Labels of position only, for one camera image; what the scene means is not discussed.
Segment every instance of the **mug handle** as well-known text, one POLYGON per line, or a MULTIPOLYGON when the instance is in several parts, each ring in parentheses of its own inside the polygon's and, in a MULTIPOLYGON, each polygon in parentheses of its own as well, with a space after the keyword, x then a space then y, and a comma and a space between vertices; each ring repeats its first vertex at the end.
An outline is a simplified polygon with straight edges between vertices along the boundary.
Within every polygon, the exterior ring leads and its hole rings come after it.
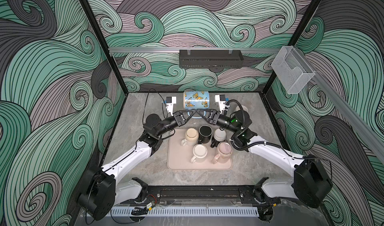
POLYGON ((218 159, 220 158, 220 154, 217 154, 214 159, 212 160, 212 163, 215 164, 217 163, 218 159))
POLYGON ((190 162, 191 162, 191 163, 194 163, 194 162, 196 162, 196 160, 195 160, 195 159, 196 159, 196 156, 193 156, 193 157, 192 157, 192 159, 190 160, 190 162))
POLYGON ((181 146, 185 146, 187 145, 187 140, 184 138, 183 140, 181 140, 181 146))

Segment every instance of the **wire mesh file holder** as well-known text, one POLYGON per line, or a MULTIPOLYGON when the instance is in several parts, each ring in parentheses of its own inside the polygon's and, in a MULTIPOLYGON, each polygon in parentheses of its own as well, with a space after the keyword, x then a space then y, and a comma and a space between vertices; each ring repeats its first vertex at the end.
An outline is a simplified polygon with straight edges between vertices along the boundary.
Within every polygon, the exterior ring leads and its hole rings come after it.
POLYGON ((315 75, 305 55, 293 46, 283 46, 272 68, 285 88, 287 94, 298 94, 315 75))

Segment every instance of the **pink mug handle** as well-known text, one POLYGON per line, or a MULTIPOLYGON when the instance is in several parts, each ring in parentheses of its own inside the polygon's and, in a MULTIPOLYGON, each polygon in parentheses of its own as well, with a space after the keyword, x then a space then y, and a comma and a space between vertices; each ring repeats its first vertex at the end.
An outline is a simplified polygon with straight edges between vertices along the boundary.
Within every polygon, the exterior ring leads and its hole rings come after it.
POLYGON ((220 154, 217 154, 217 155, 214 157, 214 159, 212 160, 212 163, 213 163, 213 164, 217 163, 219 157, 220 157, 220 154))

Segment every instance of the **black mug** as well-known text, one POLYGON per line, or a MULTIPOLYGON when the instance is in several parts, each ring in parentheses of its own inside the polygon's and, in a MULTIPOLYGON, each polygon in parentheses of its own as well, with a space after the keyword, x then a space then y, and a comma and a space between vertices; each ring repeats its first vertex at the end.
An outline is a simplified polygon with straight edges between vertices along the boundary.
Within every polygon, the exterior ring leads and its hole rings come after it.
POLYGON ((197 142, 198 144, 203 144, 203 143, 208 143, 211 140, 212 136, 212 128, 203 125, 199 129, 199 141, 197 142))

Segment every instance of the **wallpaper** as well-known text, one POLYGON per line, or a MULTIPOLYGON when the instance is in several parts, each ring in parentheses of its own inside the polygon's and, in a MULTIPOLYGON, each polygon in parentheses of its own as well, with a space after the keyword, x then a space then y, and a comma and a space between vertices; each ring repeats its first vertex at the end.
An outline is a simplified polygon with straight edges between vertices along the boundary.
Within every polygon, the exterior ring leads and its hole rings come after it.
POLYGON ((124 100, 78 0, 0 0, 0 224, 68 225, 124 100))
MULTIPOLYGON (((311 0, 89 0, 110 47, 287 45, 311 0)), ((261 91, 271 54, 245 54, 241 69, 181 69, 178 54, 116 53, 130 91, 261 91)))
MULTIPOLYGON (((382 141, 383 16, 384 0, 322 0, 297 44, 382 141)), ((321 88, 288 95, 276 79, 267 97, 291 149, 332 162, 324 204, 335 225, 382 226, 384 166, 321 88)))

